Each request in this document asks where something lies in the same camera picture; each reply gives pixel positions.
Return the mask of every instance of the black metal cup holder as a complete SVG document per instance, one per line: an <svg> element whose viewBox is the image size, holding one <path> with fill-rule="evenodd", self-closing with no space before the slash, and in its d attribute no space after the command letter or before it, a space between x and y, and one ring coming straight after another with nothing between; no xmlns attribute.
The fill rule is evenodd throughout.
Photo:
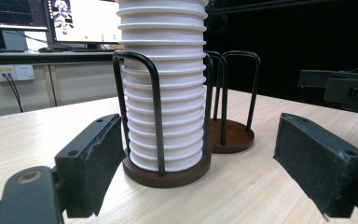
<svg viewBox="0 0 358 224"><path fill-rule="evenodd" d="M158 172L150 172L137 167L130 160L130 139L129 139L129 128L127 125L127 109L125 105L124 89L121 79L121 70L119 59L133 60L142 63L148 70L151 78L152 92L153 92L153 107L154 117L156 125L156 140L157 140L157 151L158 151ZM211 104L212 104L212 81L211 75L213 72L213 61L209 55L206 55L204 61L207 63L207 97L205 105L205 120L208 121L211 116ZM180 187L191 182L196 181L206 174L211 166L211 152L208 151L208 132L209 122L205 122L203 141L204 145L202 148L203 156L201 160L191 168L188 168L180 172L166 172L165 171L165 160L164 160L164 143L163 143L163 128L162 128L162 113L161 113L161 96L158 69L153 62L146 56L130 51L117 50L113 53L113 68L115 73L115 80L117 85L117 96L120 106L120 113L123 120L123 129L126 139L126 153L127 158L123 161L123 167L126 174L134 181L143 185L154 187L154 188L174 188Z"/></svg>
<svg viewBox="0 0 358 224"><path fill-rule="evenodd" d="M210 120L210 132L208 146L212 153L228 154L241 152L254 143L255 134L251 129L253 114L255 111L255 98L257 96L259 83L259 67L260 58L254 52L244 50L232 50L221 55L218 52L206 51L211 57L219 61L217 75L216 75L216 92L213 110L213 119ZM252 90L252 98L249 107L247 124L243 125L236 121L227 119L227 90L228 90L228 65L227 57L243 56L255 59L255 78ZM220 88L223 88L222 93L222 114L221 119L217 118L217 111L219 106Z"/></svg>

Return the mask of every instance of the wall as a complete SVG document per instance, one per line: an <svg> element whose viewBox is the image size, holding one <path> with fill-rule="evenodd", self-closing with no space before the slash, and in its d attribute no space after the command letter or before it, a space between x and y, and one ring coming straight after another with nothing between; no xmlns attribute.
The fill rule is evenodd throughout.
<svg viewBox="0 0 358 224"><path fill-rule="evenodd" d="M35 64L34 74L16 82L24 112L117 96L110 62ZM14 93L0 83L0 116L14 113L20 113Z"/></svg>

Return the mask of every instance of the light wood tabletop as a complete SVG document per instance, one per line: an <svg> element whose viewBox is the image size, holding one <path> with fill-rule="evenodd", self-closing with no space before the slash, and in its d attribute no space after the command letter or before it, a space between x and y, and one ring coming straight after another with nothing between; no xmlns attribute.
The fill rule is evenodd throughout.
<svg viewBox="0 0 358 224"><path fill-rule="evenodd" d="M251 94L228 92L227 118L246 124ZM0 117L0 198L8 178L54 156L91 122L119 113L117 98ZM281 113L310 119L358 147L358 114L258 95L247 151L212 155L209 171L189 185L154 189L119 166L98 217L65 223L327 223L311 199L273 158ZM329 223L358 223L329 218Z"/></svg>

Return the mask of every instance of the electrical outlet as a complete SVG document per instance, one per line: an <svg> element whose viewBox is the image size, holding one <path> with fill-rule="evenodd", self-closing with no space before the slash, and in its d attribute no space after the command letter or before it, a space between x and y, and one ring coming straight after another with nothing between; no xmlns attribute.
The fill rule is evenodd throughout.
<svg viewBox="0 0 358 224"><path fill-rule="evenodd" d="M14 65L17 80L34 80L34 68L30 64Z"/></svg>
<svg viewBox="0 0 358 224"><path fill-rule="evenodd" d="M0 82L7 82L5 76L11 75L11 78L17 80L16 71L14 65L0 65Z"/></svg>

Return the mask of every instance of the stack of white cups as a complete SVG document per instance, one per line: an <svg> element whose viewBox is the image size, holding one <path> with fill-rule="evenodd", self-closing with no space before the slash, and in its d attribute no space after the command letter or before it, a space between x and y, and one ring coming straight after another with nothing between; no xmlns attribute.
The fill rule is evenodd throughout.
<svg viewBox="0 0 358 224"><path fill-rule="evenodd" d="M205 89L203 32L208 0L119 0L125 51L141 53L158 69L167 172L183 171L202 157ZM158 170L150 75L144 65L125 60L130 159Z"/></svg>

